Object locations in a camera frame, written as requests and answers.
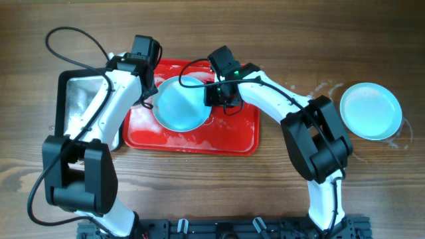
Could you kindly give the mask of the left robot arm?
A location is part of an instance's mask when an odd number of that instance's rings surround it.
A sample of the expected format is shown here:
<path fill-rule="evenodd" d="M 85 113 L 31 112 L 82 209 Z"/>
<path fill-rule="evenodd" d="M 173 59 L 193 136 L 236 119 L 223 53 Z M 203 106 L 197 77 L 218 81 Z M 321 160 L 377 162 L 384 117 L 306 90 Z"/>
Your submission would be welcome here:
<path fill-rule="evenodd" d="M 103 82 L 81 121 L 44 141 L 43 172 L 34 187 L 43 183 L 49 205 L 89 220 L 108 238 L 146 237 L 137 213 L 117 198 L 110 147 L 130 108 L 157 93 L 153 71 L 161 53 L 158 41 L 137 35 L 131 52 L 113 56 L 104 68 L 84 65 L 62 73 L 68 79 L 100 76 Z"/>

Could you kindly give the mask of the light blue plate top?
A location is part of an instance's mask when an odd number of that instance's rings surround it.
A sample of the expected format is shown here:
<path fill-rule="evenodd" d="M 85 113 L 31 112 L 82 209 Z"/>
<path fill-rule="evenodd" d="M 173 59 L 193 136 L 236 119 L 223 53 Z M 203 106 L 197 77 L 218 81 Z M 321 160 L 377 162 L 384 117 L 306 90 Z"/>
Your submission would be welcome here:
<path fill-rule="evenodd" d="M 345 125 L 355 135 L 371 141 L 393 136 L 402 124 L 402 109 L 385 87 L 363 82 L 342 95 L 339 110 Z"/>

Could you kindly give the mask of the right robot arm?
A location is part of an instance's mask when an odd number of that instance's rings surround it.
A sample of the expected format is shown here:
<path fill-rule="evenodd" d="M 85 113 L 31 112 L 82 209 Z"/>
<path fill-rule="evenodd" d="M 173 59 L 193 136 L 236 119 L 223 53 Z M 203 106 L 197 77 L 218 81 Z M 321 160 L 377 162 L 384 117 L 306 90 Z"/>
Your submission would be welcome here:
<path fill-rule="evenodd" d="M 308 216 L 325 238 L 345 217 L 341 184 L 353 145 L 328 97 L 300 96 L 271 80 L 258 66 L 241 65 L 227 46 L 207 56 L 216 80 L 206 85 L 207 102 L 233 100 L 256 106 L 281 126 L 290 161 L 307 181 Z"/>

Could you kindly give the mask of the light blue plate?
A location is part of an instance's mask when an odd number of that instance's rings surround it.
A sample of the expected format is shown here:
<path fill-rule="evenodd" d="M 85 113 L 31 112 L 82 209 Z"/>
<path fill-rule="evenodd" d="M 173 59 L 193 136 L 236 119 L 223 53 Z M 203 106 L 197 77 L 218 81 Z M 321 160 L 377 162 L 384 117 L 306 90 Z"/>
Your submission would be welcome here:
<path fill-rule="evenodd" d="M 212 107 L 205 106 L 204 88 L 193 86 L 203 84 L 192 76 L 174 76 L 158 86 L 153 96 L 153 114 L 155 119 L 171 131 L 186 132 L 197 129 L 206 122 Z"/>
<path fill-rule="evenodd" d="M 355 135 L 371 141 L 393 136 L 402 124 L 402 109 L 385 87 L 363 82 L 342 95 L 339 110 L 345 125 Z"/>

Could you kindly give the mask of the light blue plate bottom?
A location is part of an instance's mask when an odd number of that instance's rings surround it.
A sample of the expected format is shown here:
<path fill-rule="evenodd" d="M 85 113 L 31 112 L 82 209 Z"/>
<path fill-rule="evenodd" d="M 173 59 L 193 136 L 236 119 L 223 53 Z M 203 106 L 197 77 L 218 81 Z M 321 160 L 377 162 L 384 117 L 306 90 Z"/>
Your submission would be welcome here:
<path fill-rule="evenodd" d="M 192 76 L 174 76 L 158 86 L 153 96 L 153 114 L 155 119 L 171 131 L 186 132 L 197 129 L 206 122 L 212 107 L 205 106 L 204 88 L 193 86 L 203 84 Z"/>

